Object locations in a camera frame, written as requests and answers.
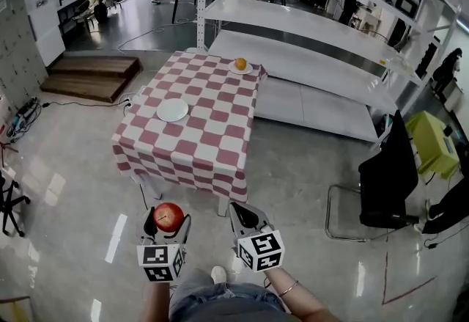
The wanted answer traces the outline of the grey power strip with plugs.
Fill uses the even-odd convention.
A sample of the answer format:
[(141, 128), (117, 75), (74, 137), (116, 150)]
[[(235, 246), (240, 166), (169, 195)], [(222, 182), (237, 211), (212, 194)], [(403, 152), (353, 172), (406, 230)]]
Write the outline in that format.
[(9, 143), (15, 143), (29, 131), (34, 121), (40, 116), (42, 106), (36, 97), (31, 98), (22, 106), (7, 129)]

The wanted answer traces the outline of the person's white shoe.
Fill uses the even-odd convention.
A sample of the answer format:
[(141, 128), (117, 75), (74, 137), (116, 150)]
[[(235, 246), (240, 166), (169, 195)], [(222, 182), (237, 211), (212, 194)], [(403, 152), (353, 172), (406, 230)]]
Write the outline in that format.
[(214, 285), (226, 283), (227, 273), (225, 268), (223, 266), (214, 266), (211, 271), (211, 277)]

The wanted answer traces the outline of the person's blue jeans legs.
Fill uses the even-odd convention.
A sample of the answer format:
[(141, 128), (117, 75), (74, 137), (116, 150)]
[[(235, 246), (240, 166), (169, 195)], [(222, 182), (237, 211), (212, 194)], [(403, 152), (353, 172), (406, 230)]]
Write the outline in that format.
[(269, 290), (246, 282), (222, 282), (195, 269), (178, 285), (169, 322), (295, 322)]

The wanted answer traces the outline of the white metal shelving rack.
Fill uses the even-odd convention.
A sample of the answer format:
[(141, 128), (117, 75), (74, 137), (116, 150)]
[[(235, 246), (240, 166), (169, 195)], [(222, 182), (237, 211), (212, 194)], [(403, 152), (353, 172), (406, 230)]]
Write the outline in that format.
[(197, 46), (226, 59), (262, 65), (255, 115), (264, 119), (378, 143), (375, 123), (391, 124), (403, 84), (421, 92), (418, 76), (427, 47), (436, 68), (445, 43), (435, 39), (437, 15), (460, 9), (449, 0), (418, 0), (414, 19), (393, 0), (357, 0), (346, 26), (344, 0), (198, 0)]

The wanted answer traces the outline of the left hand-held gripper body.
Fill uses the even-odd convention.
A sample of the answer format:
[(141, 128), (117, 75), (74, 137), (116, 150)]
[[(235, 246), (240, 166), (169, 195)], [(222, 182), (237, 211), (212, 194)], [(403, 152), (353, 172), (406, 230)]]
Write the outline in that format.
[(141, 236), (137, 246), (139, 267), (150, 282), (174, 282), (185, 265), (186, 238)]

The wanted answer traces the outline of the dark wooden step platform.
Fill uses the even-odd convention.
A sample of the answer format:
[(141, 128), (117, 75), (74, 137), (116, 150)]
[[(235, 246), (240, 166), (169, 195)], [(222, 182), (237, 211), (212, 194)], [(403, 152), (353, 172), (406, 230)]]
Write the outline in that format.
[(140, 71), (129, 56), (66, 56), (48, 70), (43, 92), (113, 103)]

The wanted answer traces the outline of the black low cabinet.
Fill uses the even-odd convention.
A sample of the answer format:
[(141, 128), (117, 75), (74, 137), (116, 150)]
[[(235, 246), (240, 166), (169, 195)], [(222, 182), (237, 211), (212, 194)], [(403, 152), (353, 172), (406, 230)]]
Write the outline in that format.
[(95, 27), (95, 16), (89, 0), (72, 0), (59, 8), (59, 31), (62, 37), (71, 35), (78, 29), (87, 32)]

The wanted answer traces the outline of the black office chair base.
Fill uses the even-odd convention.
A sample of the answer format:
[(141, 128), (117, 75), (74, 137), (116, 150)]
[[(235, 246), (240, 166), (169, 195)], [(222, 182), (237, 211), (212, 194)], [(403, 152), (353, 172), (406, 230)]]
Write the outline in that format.
[(1, 231), (4, 235), (10, 236), (10, 232), (7, 230), (7, 221), (10, 220), (20, 237), (24, 237), (25, 233), (22, 231), (16, 218), (13, 214), (13, 208), (16, 205), (24, 202), (27, 205), (31, 203), (31, 200), (26, 195), (20, 195), (18, 198), (13, 199), (13, 192), (15, 189), (19, 189), (19, 184), (14, 179), (11, 180), (10, 185), (4, 189), (6, 186), (7, 179), (3, 176), (0, 172), (0, 213), (2, 214), (2, 224), (1, 224)]

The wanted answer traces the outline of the red apple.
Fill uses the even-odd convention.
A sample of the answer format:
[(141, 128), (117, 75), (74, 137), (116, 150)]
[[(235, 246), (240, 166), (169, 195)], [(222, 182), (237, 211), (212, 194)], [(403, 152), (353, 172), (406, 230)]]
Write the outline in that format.
[(152, 213), (155, 226), (165, 233), (176, 232), (183, 223), (184, 213), (179, 205), (172, 202), (159, 204)]

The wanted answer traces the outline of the grey locker cabinet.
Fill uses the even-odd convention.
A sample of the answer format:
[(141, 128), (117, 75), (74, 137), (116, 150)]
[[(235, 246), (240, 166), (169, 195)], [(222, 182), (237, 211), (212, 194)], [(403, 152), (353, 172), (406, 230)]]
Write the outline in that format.
[(25, 0), (0, 0), (0, 96), (18, 110), (47, 77)]

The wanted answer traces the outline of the lime green box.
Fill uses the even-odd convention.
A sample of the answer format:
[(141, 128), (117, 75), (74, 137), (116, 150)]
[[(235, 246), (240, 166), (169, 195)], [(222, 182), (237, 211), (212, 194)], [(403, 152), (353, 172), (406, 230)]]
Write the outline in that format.
[(433, 172), (449, 179), (459, 167), (459, 156), (450, 136), (444, 134), (446, 125), (427, 111), (413, 115), (406, 124), (416, 146), (421, 165), (420, 175)]

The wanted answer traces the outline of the black cantilever chair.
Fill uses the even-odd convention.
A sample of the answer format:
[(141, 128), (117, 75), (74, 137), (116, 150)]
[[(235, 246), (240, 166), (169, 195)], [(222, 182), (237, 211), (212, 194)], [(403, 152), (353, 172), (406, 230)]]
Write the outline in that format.
[(401, 112), (395, 111), (389, 135), (377, 155), (358, 167), (359, 187), (333, 184), (328, 189), (325, 234), (333, 240), (364, 243), (382, 238), (354, 238), (334, 235), (330, 231), (332, 192), (346, 191), (360, 196), (360, 223), (365, 227), (385, 229), (385, 234), (419, 223), (407, 213), (406, 199), (418, 185), (418, 172), (413, 149)]

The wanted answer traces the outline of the person's left forearm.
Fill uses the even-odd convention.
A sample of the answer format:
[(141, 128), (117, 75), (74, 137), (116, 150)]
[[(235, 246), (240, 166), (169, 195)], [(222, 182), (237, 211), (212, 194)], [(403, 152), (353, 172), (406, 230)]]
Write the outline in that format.
[(169, 322), (169, 290), (169, 283), (150, 283), (140, 322)]

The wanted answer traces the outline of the white storage bin black panel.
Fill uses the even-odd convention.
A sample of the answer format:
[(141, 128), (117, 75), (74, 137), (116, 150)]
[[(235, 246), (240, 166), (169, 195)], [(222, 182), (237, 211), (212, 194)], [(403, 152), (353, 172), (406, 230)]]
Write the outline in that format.
[(393, 0), (394, 7), (407, 17), (414, 19), (418, 10), (418, 0)]

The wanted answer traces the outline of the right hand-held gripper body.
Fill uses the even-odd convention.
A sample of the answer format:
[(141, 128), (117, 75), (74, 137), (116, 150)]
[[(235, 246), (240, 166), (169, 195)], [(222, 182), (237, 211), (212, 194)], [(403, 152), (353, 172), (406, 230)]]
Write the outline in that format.
[(265, 224), (259, 230), (246, 233), (236, 230), (234, 233), (234, 253), (246, 268), (253, 272), (263, 272), (281, 266), (285, 256), (285, 245), (279, 230)]

